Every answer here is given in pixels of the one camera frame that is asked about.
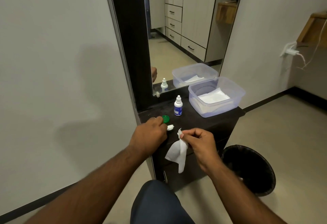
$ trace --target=black trash bin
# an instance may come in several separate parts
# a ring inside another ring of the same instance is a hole
[[[221,159],[256,196],[263,197],[274,190],[276,177],[271,165],[253,149],[232,145],[224,149]]]

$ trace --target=white cable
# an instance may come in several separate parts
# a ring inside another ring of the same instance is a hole
[[[313,60],[313,57],[315,56],[316,51],[317,51],[317,49],[318,49],[318,46],[319,46],[319,44],[320,44],[321,36],[322,36],[322,32],[324,31],[324,28],[325,28],[326,23],[327,23],[327,19],[325,20],[325,23],[324,23],[324,25],[322,26],[322,29],[321,29],[321,31],[320,31],[320,35],[319,35],[319,40],[318,40],[317,46],[316,46],[316,48],[315,48],[315,50],[314,50],[314,52],[313,52],[313,54],[312,54],[312,56],[311,56],[309,62],[308,62],[308,63],[305,63],[305,58],[303,57],[303,55],[300,54],[300,53],[297,54],[297,55],[299,55],[299,56],[302,57],[302,59],[303,59],[303,61],[304,61],[304,63],[305,63],[305,65],[304,65],[302,68],[301,68],[301,67],[297,67],[297,68],[303,70],[303,69],[304,69],[308,64],[310,64],[310,62]]]

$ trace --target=mirror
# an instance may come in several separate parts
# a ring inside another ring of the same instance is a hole
[[[153,95],[206,80],[208,75],[219,76],[238,3],[145,0]],[[205,68],[195,66],[199,63],[215,71],[204,73]],[[178,69],[185,66],[191,66],[193,72],[186,75],[189,69]]]

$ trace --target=blue label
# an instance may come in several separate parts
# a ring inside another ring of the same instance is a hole
[[[176,107],[174,106],[174,114],[179,116],[182,114],[182,107]]]

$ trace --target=electrical outlet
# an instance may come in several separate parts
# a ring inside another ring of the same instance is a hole
[[[295,50],[296,45],[297,45],[297,42],[296,42],[296,41],[291,42],[291,43],[287,43],[287,44],[285,45],[285,47],[284,47],[282,53],[280,54],[280,57],[284,56],[285,54],[288,54],[288,53],[286,52],[286,50],[288,50],[288,49],[293,49],[293,50]]]

